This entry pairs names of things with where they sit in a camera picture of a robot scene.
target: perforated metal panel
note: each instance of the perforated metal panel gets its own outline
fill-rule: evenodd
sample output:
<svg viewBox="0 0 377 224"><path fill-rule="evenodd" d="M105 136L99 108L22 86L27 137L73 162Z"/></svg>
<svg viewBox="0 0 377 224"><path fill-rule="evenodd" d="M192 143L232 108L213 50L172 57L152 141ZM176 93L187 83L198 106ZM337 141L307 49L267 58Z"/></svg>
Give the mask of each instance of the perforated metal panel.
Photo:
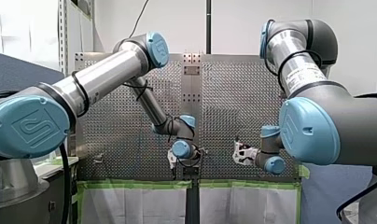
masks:
<svg viewBox="0 0 377 224"><path fill-rule="evenodd" d="M83 69L108 55L79 53L76 68ZM209 153L202 163L201 178L298 181L294 161L285 152L287 169L279 176L232 160L237 134L247 144L259 147L261 126L277 124L280 90L276 77L266 71L259 57L196 55L201 60L189 63L188 55L194 57L171 55L166 67L146 78L166 113L197 117L199 145ZM81 123L88 157L80 163L80 179L172 178L166 153L173 141L168 143L168 136L150 130L151 122L129 88L122 86L106 96ZM103 162L94 162L101 155Z"/></svg>

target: blue joint cap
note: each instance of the blue joint cap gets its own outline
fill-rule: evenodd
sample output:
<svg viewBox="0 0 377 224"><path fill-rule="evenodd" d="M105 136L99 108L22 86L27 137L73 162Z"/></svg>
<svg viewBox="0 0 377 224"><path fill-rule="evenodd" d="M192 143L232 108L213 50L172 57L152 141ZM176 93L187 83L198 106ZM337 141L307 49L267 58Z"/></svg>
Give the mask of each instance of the blue joint cap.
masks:
<svg viewBox="0 0 377 224"><path fill-rule="evenodd" d="M180 118L184 120L188 126L195 128L195 118L190 115L181 115Z"/></svg>
<svg viewBox="0 0 377 224"><path fill-rule="evenodd" d="M165 39L159 33L147 33L147 51L157 68L162 68L169 61L169 50Z"/></svg>
<svg viewBox="0 0 377 224"><path fill-rule="evenodd" d="M20 96L0 104L0 156L36 158L59 147L69 132L69 118L55 101Z"/></svg>
<svg viewBox="0 0 377 224"><path fill-rule="evenodd" d="M276 136L280 133L279 126L265 125L261 127L261 138Z"/></svg>
<svg viewBox="0 0 377 224"><path fill-rule="evenodd" d="M314 101L295 97L279 113L281 138L288 154L317 165L334 163L340 155L340 136L328 113Z"/></svg>
<svg viewBox="0 0 377 224"><path fill-rule="evenodd" d="M172 146L172 153L179 159L188 159L191 157L191 147L187 142L178 140Z"/></svg>
<svg viewBox="0 0 377 224"><path fill-rule="evenodd" d="M264 165L264 170L273 175L280 175L286 167L284 159L279 156L270 157Z"/></svg>

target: cable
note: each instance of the cable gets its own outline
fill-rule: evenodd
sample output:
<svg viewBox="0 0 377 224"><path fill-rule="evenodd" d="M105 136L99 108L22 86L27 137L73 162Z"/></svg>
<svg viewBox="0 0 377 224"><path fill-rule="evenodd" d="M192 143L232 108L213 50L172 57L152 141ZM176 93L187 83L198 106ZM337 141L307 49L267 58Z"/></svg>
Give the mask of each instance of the cable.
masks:
<svg viewBox="0 0 377 224"><path fill-rule="evenodd" d="M145 1L145 4L142 7L142 11L140 12L138 19L136 20L135 26L133 27L133 32L130 34L129 38L133 37L133 34L135 33L136 27L138 26L138 23L140 21L140 18L142 17L143 12L145 11L145 8L147 6L148 0Z"/></svg>
<svg viewBox="0 0 377 224"><path fill-rule="evenodd" d="M10 95L17 93L18 91L0 91L0 99L6 98Z"/></svg>
<svg viewBox="0 0 377 224"><path fill-rule="evenodd" d="M183 119L181 119L181 118L175 118L175 119L178 119L178 120L182 121L184 124L186 124L186 126L188 126L188 128L189 128L189 129L191 130L191 132L192 132L192 138L194 138L194 136L195 136L195 131L194 131L194 129L193 129L191 126L189 126L189 125L186 123L185 120L183 120Z"/></svg>
<svg viewBox="0 0 377 224"><path fill-rule="evenodd" d="M180 165L182 165L183 167L185 167L185 168L191 168L191 167L194 167L195 165L197 165L199 162L200 162L200 160L201 160L201 156L202 156L202 153L200 152L200 158L199 159L197 159L196 161L195 161L195 163L194 164L192 164L192 165L190 165L190 166L187 166L187 165L185 165L179 158L177 158L177 161L180 163Z"/></svg>
<svg viewBox="0 0 377 224"><path fill-rule="evenodd" d="M78 81L76 77L76 73L77 71L72 72L72 78L76 82L76 85L78 85L78 87L80 88L81 92L84 95L84 110L79 115L77 115L80 118L83 115L85 115L90 109L90 97L87 94L86 89L84 89L83 85L81 85L80 82Z"/></svg>
<svg viewBox="0 0 377 224"><path fill-rule="evenodd" d="M60 145L60 151L63 159L63 218L61 223L66 224L69 215L70 199L72 196L70 191L69 160L63 143Z"/></svg>
<svg viewBox="0 0 377 224"><path fill-rule="evenodd" d="M153 88L152 87L149 87L148 86L148 81L146 79L146 82L145 82L145 85L144 86L132 86L132 85L128 85L128 84L122 84L123 86L126 86L126 87L131 87L131 88L135 88L135 89L142 89L142 91L139 93L139 95L136 97L136 101L139 100L139 98L143 95L143 93L145 93L146 89L149 89L151 91L153 91Z"/></svg>
<svg viewBox="0 0 377 224"><path fill-rule="evenodd" d="M278 69L278 84L279 86L281 87L281 89L283 91L285 91L285 88L284 86L282 85L282 80L281 80L281 77L282 77L282 70L285 66L285 64L290 60L292 59L294 56L298 55L298 54L301 54L301 53L309 53L309 54L313 54L318 60L319 60L319 63L318 63L318 67L322 67L322 57L315 51L313 50L310 50L310 49L304 49L304 50L300 50L300 51L297 51L297 52L294 52L294 53L291 53L289 56L287 56L282 62L281 62L281 65L279 66L279 69Z"/></svg>
<svg viewBox="0 0 377 224"><path fill-rule="evenodd" d="M171 138L172 138L172 131L174 130L174 117L172 117L171 115L166 115L167 117L169 117L169 121L168 121L168 124L166 126L166 132L168 133L169 137L168 137L168 143L171 142Z"/></svg>
<svg viewBox="0 0 377 224"><path fill-rule="evenodd" d="M368 188L360 191L357 195L355 195L354 197L352 197L351 199L349 199L348 201L346 201L345 203L343 203L342 205L340 205L340 207L337 208L337 217L342 220L342 217L341 217L341 211L347 207L349 204L359 200L360 198L366 196L367 194L369 194L370 192L374 191L375 189L377 189L377 182L371 186L369 186Z"/></svg>
<svg viewBox="0 0 377 224"><path fill-rule="evenodd" d="M265 63L265 67L268 69L268 71L273 74L274 76L278 76L278 74L276 74L271 68L270 66L268 65L268 59L267 59L267 45L268 45L268 30L270 29L270 24L271 22L274 22L275 20L273 19L270 19L267 21L267 24L265 26L265 36L264 36L264 39L265 39L265 46L264 46L264 63Z"/></svg>

